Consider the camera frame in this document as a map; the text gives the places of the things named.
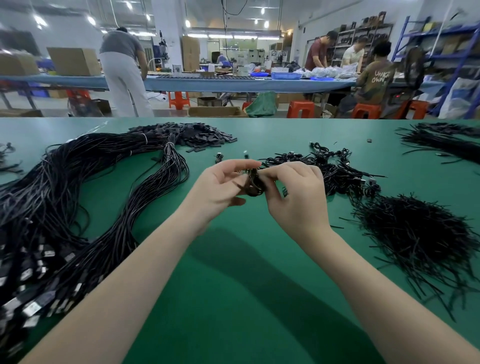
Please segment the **camouflage shirt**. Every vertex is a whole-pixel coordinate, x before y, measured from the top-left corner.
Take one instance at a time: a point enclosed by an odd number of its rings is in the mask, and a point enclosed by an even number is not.
[[[380,105],[388,85],[395,76],[395,66],[389,60],[370,63],[357,79],[357,87],[361,87],[355,98],[361,104]]]

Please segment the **gray t-shirt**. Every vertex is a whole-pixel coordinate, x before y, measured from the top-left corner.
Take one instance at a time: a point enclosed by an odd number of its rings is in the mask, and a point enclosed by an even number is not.
[[[117,52],[123,53],[133,59],[137,58],[137,51],[144,51],[140,40],[132,34],[122,32],[121,30],[112,30],[103,37],[100,53]]]

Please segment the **white shirt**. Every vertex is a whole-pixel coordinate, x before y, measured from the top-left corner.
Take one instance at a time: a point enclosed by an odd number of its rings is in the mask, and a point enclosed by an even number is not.
[[[363,56],[365,50],[362,49],[359,52],[355,52],[355,49],[353,46],[348,48],[345,53],[343,54],[342,58],[342,67],[345,65],[346,60],[350,60],[350,64],[358,63],[360,62],[360,58]]]

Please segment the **right hand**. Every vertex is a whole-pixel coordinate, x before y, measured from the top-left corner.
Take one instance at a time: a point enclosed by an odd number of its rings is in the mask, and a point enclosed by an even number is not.
[[[317,166],[287,162],[258,171],[266,184],[268,211],[280,227],[303,249],[331,232],[324,179]],[[283,198],[275,181],[288,195]]]

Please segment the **blue tablecloth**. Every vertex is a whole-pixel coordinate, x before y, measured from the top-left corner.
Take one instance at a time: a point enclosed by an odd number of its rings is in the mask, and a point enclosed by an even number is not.
[[[88,89],[108,90],[104,76],[52,76],[36,74],[31,76],[0,76],[0,80],[38,82],[41,84],[82,87]],[[276,93],[313,93],[338,90],[354,86],[354,81],[311,81],[311,80],[208,80],[208,79],[175,79],[148,76],[145,80],[147,91],[187,91],[187,92],[266,92]],[[403,86],[403,82],[394,82],[394,86]],[[442,82],[425,81],[422,91],[434,92],[443,86]]]

